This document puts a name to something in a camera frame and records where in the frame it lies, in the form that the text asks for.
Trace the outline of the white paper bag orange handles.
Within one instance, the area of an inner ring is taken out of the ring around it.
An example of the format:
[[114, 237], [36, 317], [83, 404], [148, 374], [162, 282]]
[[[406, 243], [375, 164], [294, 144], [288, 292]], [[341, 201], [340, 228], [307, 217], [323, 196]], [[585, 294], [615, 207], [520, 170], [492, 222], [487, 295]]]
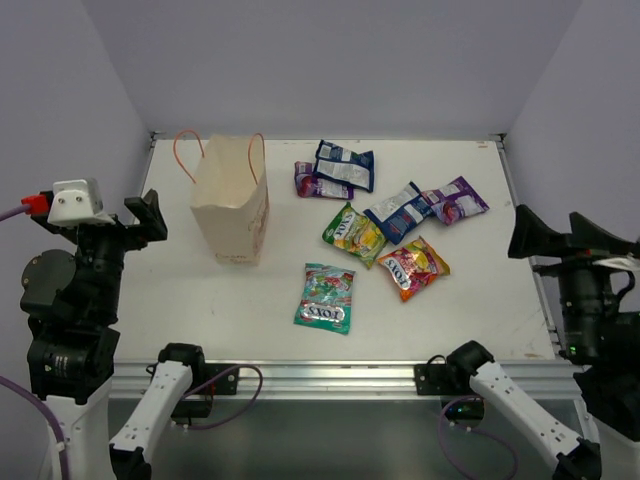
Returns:
[[[186, 135], [195, 138], [200, 153], [194, 171], [178, 150]], [[175, 136], [172, 153], [192, 182], [190, 209], [215, 260], [257, 265], [270, 214], [264, 136], [214, 134], [203, 142], [196, 131], [185, 129]]]

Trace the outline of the orange fruit candy packet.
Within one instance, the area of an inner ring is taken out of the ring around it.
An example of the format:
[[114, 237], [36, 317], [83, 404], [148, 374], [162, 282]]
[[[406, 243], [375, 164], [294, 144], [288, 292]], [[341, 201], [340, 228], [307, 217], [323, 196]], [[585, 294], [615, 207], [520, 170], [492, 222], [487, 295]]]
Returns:
[[403, 302], [451, 274], [448, 263], [421, 236], [380, 257], [377, 263], [390, 274]]

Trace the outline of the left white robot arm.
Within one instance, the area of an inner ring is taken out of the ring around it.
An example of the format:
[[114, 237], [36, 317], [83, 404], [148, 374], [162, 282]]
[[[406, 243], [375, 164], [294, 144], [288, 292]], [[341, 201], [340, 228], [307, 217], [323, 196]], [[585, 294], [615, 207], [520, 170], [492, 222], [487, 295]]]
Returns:
[[63, 181], [32, 197], [31, 219], [75, 245], [48, 250], [25, 267], [20, 308], [32, 341], [31, 392], [53, 436], [55, 479], [149, 479], [160, 435], [186, 392], [208, 379], [204, 353], [170, 343], [158, 355], [151, 383], [129, 420], [108, 433], [108, 404], [120, 338], [113, 326], [125, 256], [164, 241], [168, 228], [158, 194], [125, 199], [136, 223], [105, 213], [89, 180]]

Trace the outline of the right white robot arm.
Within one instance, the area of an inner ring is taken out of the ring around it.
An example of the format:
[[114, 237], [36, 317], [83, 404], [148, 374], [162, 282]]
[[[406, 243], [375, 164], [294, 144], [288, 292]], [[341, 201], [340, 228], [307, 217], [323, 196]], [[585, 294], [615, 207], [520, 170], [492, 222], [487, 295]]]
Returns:
[[598, 439], [562, 424], [524, 392], [476, 341], [446, 358], [451, 389], [497, 408], [545, 459], [556, 479], [636, 479], [639, 476], [639, 314], [620, 304], [636, 285], [639, 245], [612, 235], [585, 216], [569, 216], [559, 233], [528, 206], [515, 209], [508, 247], [512, 259], [548, 257], [536, 265], [557, 280], [566, 345], [561, 357], [577, 366], [573, 379]]

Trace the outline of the yellow green candy packet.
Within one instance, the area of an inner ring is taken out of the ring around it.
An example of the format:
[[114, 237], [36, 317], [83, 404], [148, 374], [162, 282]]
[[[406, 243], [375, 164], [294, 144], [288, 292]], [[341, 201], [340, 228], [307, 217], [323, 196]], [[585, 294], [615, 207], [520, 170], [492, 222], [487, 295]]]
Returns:
[[360, 260], [370, 269], [387, 244], [387, 238], [366, 215], [346, 202], [322, 233], [322, 240]]

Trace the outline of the purple blue snack bar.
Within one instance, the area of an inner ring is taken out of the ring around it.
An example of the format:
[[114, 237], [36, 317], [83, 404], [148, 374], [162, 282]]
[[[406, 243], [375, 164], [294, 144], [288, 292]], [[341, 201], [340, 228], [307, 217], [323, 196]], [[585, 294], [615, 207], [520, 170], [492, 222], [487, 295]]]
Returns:
[[354, 189], [331, 180], [317, 177], [311, 162], [297, 161], [294, 164], [294, 183], [297, 195], [301, 198], [323, 198], [351, 201]]

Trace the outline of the dark blue crisps bag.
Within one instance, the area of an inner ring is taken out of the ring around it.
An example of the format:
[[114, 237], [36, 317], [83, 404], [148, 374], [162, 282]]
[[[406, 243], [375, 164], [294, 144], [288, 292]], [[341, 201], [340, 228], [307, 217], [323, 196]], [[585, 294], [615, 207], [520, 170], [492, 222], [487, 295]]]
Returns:
[[315, 152], [313, 173], [339, 185], [372, 193], [375, 186], [374, 152], [356, 153], [321, 140]]

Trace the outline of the pink snack packet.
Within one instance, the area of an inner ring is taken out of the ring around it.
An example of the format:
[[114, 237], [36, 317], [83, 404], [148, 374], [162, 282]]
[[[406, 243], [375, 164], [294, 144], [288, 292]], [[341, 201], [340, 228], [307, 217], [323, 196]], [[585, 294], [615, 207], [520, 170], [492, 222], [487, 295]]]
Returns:
[[459, 176], [448, 184], [432, 190], [422, 191], [433, 215], [444, 225], [487, 212], [490, 207], [471, 184]]

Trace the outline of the blue white chips bag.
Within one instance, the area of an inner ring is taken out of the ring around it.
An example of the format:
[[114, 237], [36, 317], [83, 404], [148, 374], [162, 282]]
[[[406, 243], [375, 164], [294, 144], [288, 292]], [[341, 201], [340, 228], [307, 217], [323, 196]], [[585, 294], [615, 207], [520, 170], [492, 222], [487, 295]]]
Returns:
[[408, 233], [432, 216], [433, 210], [419, 187], [410, 181], [400, 193], [365, 209], [364, 214], [388, 241], [398, 245]]

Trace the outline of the green snack packet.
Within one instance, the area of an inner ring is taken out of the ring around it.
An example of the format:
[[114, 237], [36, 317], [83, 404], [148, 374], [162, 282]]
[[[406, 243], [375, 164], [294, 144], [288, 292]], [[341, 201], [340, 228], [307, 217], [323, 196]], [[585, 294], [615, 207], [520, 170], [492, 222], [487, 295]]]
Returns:
[[306, 263], [304, 273], [305, 284], [294, 324], [348, 335], [355, 271]]

